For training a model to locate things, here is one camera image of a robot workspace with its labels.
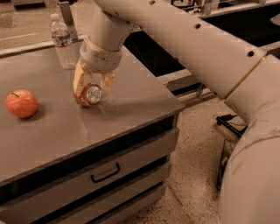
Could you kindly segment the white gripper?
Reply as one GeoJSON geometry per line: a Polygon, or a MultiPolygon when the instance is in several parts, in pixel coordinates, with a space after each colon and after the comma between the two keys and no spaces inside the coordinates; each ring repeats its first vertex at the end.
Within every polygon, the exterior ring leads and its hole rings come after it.
{"type": "Polygon", "coordinates": [[[115,70],[121,61],[123,51],[108,51],[93,44],[86,36],[80,47],[80,59],[76,65],[73,78],[73,92],[80,96],[84,87],[92,80],[92,73],[101,75],[103,95],[109,94],[115,78],[115,70]]]}

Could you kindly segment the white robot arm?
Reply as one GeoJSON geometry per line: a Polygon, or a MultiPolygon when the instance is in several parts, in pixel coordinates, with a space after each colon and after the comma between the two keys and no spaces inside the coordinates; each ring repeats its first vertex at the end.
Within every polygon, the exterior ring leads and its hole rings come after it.
{"type": "Polygon", "coordinates": [[[280,224],[280,61],[164,0],[94,0],[73,94],[109,93],[124,40],[142,28],[247,125],[224,173],[219,224],[280,224]]]}

